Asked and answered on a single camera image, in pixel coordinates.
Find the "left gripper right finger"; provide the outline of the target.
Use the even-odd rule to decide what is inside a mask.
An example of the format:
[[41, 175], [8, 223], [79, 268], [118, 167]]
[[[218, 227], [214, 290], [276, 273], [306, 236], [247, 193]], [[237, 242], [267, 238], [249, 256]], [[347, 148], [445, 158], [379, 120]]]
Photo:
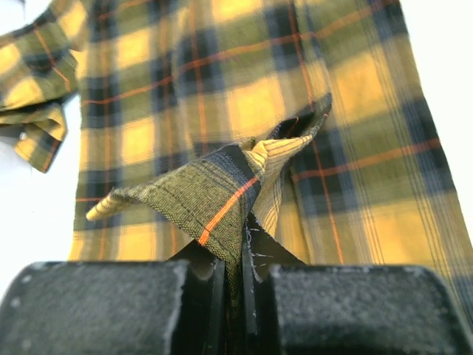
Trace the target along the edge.
[[470, 354], [472, 333], [422, 266], [309, 266], [245, 222], [247, 354]]

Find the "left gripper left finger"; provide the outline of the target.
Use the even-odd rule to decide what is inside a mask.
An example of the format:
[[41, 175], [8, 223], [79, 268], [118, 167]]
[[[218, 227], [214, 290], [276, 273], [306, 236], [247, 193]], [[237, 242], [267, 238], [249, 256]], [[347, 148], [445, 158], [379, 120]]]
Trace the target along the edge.
[[196, 243], [165, 262], [36, 262], [1, 302], [3, 354], [223, 354], [225, 266]]

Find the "yellow plaid long sleeve shirt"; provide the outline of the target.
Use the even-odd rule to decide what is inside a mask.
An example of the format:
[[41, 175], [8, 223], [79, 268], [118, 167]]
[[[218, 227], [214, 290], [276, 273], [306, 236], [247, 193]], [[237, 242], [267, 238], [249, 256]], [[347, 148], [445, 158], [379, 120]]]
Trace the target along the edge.
[[315, 264], [420, 264], [472, 318], [472, 245], [398, 1], [53, 1], [1, 37], [1, 124], [46, 172], [81, 97], [70, 258], [163, 260], [245, 215]]

